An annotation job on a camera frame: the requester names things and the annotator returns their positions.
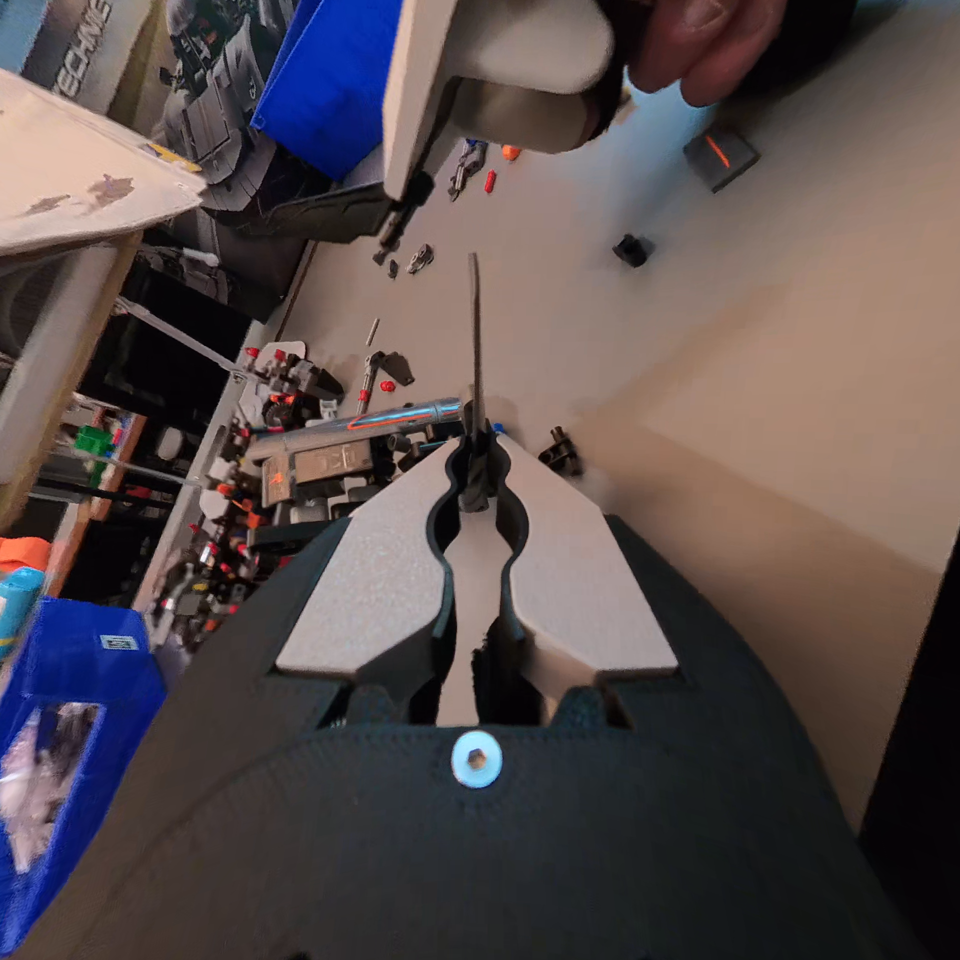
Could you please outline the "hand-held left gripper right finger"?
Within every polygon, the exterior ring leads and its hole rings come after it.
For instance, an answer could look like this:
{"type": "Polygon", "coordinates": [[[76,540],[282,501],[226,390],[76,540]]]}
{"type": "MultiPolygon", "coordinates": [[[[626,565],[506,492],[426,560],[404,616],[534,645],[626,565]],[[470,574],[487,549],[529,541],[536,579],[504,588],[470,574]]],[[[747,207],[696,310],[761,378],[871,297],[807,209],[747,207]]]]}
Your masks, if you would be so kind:
{"type": "Polygon", "coordinates": [[[673,677],[679,662],[603,511],[504,435],[490,438],[510,555],[471,672],[481,724],[540,724],[573,690],[673,677]]]}

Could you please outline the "printed lego set box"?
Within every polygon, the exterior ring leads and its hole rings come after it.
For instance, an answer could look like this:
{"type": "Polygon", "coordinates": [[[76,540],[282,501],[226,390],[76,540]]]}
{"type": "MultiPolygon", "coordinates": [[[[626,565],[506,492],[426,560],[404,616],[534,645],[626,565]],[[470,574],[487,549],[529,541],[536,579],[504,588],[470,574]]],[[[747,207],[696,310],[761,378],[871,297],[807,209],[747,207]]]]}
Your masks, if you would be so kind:
{"type": "Polygon", "coordinates": [[[251,121],[299,2],[2,2],[2,67],[198,167],[197,209],[145,232],[174,279],[266,321],[309,237],[282,216],[344,185],[251,121]]]}

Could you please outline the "grey tile with orange stripe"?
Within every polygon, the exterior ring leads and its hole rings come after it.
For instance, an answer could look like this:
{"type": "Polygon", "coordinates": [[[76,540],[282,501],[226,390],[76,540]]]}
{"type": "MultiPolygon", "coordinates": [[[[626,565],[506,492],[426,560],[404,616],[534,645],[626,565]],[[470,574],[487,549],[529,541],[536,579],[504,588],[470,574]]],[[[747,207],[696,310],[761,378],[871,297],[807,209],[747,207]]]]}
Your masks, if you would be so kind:
{"type": "Polygon", "coordinates": [[[690,169],[712,194],[717,194],[754,167],[762,157],[739,131],[711,124],[682,148],[690,169]]]}

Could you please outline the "black lego axle pin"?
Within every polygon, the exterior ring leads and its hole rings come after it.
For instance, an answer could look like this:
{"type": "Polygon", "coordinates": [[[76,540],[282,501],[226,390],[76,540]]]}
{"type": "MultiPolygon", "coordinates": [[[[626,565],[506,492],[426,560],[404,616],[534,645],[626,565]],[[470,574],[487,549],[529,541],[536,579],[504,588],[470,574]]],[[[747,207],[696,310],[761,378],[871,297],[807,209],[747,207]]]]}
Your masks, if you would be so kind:
{"type": "Polygon", "coordinates": [[[381,256],[381,259],[399,248],[403,235],[420,208],[417,203],[405,202],[390,210],[377,237],[378,256],[381,256]]]}

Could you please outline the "person's right hand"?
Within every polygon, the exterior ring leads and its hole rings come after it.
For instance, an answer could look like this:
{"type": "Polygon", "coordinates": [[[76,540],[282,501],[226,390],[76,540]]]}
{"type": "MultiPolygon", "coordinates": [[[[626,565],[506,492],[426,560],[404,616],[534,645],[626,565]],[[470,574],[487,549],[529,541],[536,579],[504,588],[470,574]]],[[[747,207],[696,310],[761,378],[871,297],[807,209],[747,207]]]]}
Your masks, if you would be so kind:
{"type": "Polygon", "coordinates": [[[690,107],[729,96],[782,27],[786,1],[656,1],[629,59],[632,85],[679,85],[690,107]]]}

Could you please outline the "clear plastic bags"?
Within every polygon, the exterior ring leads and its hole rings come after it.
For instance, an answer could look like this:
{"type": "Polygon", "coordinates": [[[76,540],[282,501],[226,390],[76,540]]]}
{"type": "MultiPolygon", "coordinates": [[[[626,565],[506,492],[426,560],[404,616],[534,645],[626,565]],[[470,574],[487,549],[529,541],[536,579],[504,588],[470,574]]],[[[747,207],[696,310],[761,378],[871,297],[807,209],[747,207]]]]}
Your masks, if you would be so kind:
{"type": "Polygon", "coordinates": [[[18,875],[49,847],[99,712],[85,702],[34,707],[2,757],[2,827],[18,875]]]}

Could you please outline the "black lego wing panel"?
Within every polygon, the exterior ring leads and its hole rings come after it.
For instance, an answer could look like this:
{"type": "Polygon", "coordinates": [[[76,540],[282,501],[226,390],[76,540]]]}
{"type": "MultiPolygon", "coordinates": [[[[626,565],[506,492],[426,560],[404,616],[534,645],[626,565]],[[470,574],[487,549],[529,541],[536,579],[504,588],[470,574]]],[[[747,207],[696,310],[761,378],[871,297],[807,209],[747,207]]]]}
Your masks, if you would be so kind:
{"type": "Polygon", "coordinates": [[[489,465],[493,432],[488,424],[484,391],[481,276],[477,252],[468,254],[467,269],[470,282],[473,380],[468,417],[470,449],[466,479],[460,494],[460,509],[463,514],[473,515],[488,510],[493,496],[489,465]]]}

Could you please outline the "black T-shaped pin connector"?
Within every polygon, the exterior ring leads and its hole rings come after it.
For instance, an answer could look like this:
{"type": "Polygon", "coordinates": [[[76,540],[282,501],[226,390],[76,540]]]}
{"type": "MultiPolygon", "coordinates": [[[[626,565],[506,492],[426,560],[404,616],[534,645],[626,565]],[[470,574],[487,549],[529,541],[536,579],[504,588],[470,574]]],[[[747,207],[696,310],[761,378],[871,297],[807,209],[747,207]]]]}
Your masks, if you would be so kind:
{"type": "Polygon", "coordinates": [[[555,426],[550,435],[552,442],[537,455],[537,460],[552,473],[564,478],[583,476],[582,460],[570,434],[562,426],[555,426]]]}

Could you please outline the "beige support beam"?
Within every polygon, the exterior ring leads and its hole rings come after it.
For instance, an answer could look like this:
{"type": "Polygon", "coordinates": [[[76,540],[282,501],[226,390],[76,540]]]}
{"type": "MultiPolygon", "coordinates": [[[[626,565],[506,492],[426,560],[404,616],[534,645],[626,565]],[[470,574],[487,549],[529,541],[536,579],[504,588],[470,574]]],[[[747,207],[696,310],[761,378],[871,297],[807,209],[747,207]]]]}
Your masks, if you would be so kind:
{"type": "Polygon", "coordinates": [[[143,232],[69,251],[1,400],[1,531],[21,515],[143,232]]]}

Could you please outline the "white paper stack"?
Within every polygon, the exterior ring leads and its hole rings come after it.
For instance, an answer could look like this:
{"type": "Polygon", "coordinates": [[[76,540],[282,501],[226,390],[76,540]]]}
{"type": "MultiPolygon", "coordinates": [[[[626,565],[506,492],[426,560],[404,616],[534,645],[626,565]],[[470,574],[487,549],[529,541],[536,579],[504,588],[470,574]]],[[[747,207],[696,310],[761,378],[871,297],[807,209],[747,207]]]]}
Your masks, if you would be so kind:
{"type": "Polygon", "coordinates": [[[140,232],[202,204],[199,168],[142,135],[1,71],[1,255],[140,232]]]}

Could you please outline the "large lego car model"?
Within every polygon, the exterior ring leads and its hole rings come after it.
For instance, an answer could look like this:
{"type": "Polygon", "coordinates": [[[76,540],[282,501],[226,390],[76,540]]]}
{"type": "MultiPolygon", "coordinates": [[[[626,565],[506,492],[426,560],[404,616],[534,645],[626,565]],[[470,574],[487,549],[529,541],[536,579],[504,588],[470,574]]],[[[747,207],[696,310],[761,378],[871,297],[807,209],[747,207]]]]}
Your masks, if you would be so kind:
{"type": "Polygon", "coordinates": [[[263,525],[260,468],[248,449],[265,434],[335,418],[343,397],[340,382],[308,356],[284,375],[228,379],[131,605],[151,648],[174,632],[191,649],[265,577],[260,559],[243,551],[249,509],[253,526],[263,525]]]}

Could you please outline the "white stand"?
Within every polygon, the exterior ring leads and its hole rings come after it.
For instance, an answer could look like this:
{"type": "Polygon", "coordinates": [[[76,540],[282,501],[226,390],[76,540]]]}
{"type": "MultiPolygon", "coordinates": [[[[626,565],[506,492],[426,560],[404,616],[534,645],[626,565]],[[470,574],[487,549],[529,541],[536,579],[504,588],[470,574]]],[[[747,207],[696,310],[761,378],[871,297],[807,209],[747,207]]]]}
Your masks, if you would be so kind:
{"type": "Polygon", "coordinates": [[[147,325],[153,330],[164,334],[175,342],[178,342],[187,349],[191,350],[195,354],[199,354],[203,358],[213,362],[234,379],[246,380],[248,378],[247,372],[243,370],[241,366],[238,366],[237,361],[231,360],[222,355],[201,341],[179,330],[174,325],[155,316],[142,305],[130,301],[124,296],[118,295],[114,298],[111,311],[114,315],[126,314],[128,316],[137,318],[138,321],[147,325]]]}

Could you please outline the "blue plastic bin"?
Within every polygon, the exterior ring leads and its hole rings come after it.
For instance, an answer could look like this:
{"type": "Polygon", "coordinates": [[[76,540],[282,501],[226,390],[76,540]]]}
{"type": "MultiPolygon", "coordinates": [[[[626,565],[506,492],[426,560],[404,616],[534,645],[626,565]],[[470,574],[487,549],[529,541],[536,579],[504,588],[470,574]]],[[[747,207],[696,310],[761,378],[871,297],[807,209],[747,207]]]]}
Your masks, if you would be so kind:
{"type": "Polygon", "coordinates": [[[382,141],[402,1],[300,1],[252,129],[334,182],[382,141]]]}

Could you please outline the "grey orange-striped lego panel assembly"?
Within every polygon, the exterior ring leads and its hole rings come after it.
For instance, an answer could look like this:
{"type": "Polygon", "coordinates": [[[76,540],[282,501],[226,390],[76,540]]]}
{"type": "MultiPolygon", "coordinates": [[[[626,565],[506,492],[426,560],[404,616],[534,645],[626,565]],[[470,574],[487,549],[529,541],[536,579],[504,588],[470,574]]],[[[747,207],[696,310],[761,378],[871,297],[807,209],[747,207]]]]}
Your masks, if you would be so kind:
{"type": "Polygon", "coordinates": [[[248,509],[244,553],[284,565],[330,522],[348,517],[447,441],[473,433],[472,403],[454,397],[259,437],[247,452],[260,469],[263,525],[254,526],[248,509]]]}

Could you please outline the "grey axle black panel assembly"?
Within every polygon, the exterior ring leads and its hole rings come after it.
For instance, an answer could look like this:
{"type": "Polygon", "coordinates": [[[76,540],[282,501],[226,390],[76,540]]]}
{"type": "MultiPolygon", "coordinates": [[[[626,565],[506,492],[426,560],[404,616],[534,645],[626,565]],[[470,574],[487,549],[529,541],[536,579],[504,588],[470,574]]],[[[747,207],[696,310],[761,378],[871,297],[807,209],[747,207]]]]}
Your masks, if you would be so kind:
{"type": "Polygon", "coordinates": [[[391,381],[404,387],[411,386],[415,382],[409,362],[402,354],[395,351],[384,353],[379,350],[368,354],[358,395],[356,415],[363,416],[368,412],[377,376],[381,372],[384,372],[391,381]]]}

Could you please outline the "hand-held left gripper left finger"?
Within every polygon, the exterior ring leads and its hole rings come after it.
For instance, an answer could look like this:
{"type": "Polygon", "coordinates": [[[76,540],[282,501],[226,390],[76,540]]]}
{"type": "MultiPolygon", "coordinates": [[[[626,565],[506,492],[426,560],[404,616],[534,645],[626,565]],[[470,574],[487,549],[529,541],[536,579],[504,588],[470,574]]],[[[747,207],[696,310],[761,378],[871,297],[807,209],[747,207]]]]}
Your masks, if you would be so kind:
{"type": "Polygon", "coordinates": [[[470,459],[452,438],[349,516],[275,660],[294,678],[378,688],[435,724],[457,633],[446,550],[461,531],[470,459]]]}

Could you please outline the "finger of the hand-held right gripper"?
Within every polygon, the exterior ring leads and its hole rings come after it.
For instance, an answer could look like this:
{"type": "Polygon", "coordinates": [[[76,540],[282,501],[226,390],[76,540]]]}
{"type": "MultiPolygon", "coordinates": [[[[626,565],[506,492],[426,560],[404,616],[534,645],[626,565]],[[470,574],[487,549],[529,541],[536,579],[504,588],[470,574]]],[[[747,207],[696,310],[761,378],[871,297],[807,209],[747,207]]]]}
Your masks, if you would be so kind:
{"type": "Polygon", "coordinates": [[[458,139],[450,110],[458,82],[446,47],[458,1],[403,1],[382,102],[383,187],[394,201],[416,174],[435,178],[458,139]]]}

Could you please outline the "blue bin with square tag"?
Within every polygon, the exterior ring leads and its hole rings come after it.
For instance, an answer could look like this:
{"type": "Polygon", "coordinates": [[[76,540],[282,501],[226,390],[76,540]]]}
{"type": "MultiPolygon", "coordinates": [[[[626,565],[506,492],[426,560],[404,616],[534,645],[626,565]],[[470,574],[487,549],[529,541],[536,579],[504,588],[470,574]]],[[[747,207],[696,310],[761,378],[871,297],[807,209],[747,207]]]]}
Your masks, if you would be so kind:
{"type": "Polygon", "coordinates": [[[16,873],[2,826],[2,957],[23,944],[78,866],[165,696],[140,613],[38,602],[2,691],[2,758],[34,708],[79,702],[100,711],[51,842],[27,873],[16,873]]]}

